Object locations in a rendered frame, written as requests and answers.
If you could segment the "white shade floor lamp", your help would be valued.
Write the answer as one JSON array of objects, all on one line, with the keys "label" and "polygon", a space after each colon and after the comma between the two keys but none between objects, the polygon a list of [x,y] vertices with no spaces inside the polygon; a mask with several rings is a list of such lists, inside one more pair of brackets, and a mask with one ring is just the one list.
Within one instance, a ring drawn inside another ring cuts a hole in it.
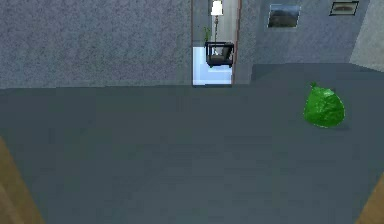
[{"label": "white shade floor lamp", "polygon": [[221,0],[213,0],[211,15],[214,17],[214,41],[217,41],[219,16],[223,15],[223,5]]}]

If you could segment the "green garbage bag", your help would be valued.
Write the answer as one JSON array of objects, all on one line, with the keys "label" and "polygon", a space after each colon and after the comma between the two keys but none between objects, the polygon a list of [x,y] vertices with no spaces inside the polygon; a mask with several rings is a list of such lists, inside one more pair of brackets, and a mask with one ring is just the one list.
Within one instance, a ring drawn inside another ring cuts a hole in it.
[{"label": "green garbage bag", "polygon": [[330,88],[310,84],[310,92],[303,109],[303,118],[308,123],[331,128],[340,125],[346,116],[345,106],[336,92]]}]

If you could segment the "brown wooden furniture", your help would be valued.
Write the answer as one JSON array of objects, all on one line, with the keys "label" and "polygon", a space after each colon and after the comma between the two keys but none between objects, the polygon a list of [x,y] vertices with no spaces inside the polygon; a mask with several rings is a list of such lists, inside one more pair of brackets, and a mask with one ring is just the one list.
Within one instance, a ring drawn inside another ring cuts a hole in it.
[{"label": "brown wooden furniture", "polygon": [[0,224],[46,224],[2,137]]},{"label": "brown wooden furniture", "polygon": [[384,224],[384,172],[354,224]]}]

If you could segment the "white framed landscape picture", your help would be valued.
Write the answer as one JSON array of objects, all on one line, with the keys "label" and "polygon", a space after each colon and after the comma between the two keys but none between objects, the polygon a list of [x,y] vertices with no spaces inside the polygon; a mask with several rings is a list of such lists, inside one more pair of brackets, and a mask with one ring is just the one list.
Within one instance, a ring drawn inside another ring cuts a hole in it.
[{"label": "white framed landscape picture", "polygon": [[268,28],[296,28],[300,15],[298,5],[271,4]]}]

